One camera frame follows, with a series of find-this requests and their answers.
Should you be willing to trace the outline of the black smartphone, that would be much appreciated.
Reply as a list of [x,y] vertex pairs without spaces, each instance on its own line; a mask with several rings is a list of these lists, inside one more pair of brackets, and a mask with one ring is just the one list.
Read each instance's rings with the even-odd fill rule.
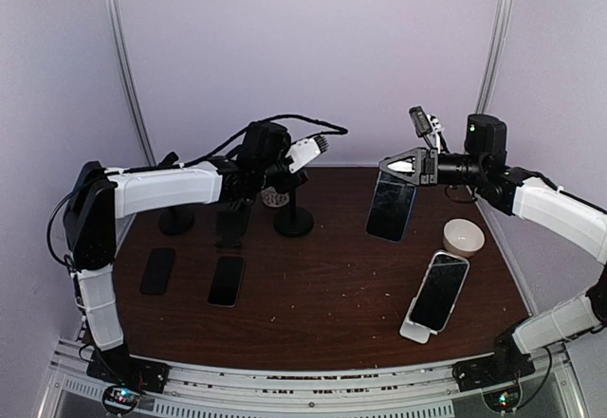
[[175,263],[175,250],[171,247],[155,247],[148,256],[139,286],[143,295],[161,296],[168,288]]

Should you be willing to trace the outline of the white-cased smartphone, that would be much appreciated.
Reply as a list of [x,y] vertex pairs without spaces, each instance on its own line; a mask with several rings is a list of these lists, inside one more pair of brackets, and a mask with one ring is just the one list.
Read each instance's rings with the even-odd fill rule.
[[431,258],[409,319],[438,334],[446,327],[469,273],[469,261],[445,250]]

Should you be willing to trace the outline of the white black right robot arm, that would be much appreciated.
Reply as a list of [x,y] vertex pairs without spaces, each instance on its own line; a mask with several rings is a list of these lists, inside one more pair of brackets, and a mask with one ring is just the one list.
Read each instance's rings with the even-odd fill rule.
[[[467,186],[493,209],[548,230],[606,264],[606,211],[566,191],[544,174],[507,165],[506,124],[487,114],[467,118],[464,150],[452,152],[437,117],[422,107],[410,111],[415,133],[425,146],[388,156],[379,170],[413,190]],[[531,375],[531,356],[555,343],[606,328],[606,276],[569,300],[526,318],[498,335],[489,355],[460,361],[452,368],[462,391],[514,382]]]

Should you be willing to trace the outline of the black front phone stand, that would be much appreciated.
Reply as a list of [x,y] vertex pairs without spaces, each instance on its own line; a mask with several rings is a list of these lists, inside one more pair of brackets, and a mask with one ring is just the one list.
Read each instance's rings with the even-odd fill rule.
[[297,192],[288,193],[288,203],[279,209],[273,220],[274,230],[286,238],[300,238],[314,227],[314,218],[310,211],[297,204]]

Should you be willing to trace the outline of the blue smartphone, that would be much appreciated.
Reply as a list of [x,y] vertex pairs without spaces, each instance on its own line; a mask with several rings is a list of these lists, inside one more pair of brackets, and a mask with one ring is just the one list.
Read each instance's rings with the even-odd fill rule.
[[417,187],[388,173],[379,172],[366,232],[393,243],[405,234],[416,198]]

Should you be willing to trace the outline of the pink-edged dark smartphone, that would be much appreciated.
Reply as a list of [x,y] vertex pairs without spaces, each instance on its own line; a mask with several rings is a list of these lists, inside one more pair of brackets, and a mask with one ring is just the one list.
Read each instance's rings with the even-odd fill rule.
[[244,270],[245,259],[243,257],[220,257],[214,269],[207,303],[220,307],[234,307],[238,299]]

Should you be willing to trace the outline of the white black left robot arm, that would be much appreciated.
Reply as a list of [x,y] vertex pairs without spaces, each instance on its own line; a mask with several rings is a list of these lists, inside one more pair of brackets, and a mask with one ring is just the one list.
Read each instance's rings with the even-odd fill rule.
[[130,356],[120,325],[113,284],[118,219],[163,210],[170,232],[193,225],[193,205],[238,208],[273,187],[291,191],[307,179],[305,166],[323,154],[322,135],[292,140],[274,120],[253,121],[240,133],[242,144],[191,162],[167,156],[155,167],[105,168],[85,163],[62,204],[68,252],[64,263],[74,281],[77,303],[92,336],[93,359],[109,380],[132,389],[150,388],[167,365],[145,365]]

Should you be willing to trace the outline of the white phone stand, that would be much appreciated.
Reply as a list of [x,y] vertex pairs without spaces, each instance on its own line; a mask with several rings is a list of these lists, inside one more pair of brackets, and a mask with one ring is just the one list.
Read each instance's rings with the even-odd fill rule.
[[413,297],[403,319],[399,334],[418,344],[426,344],[431,335],[437,335],[445,326],[440,309],[425,300],[421,293]]

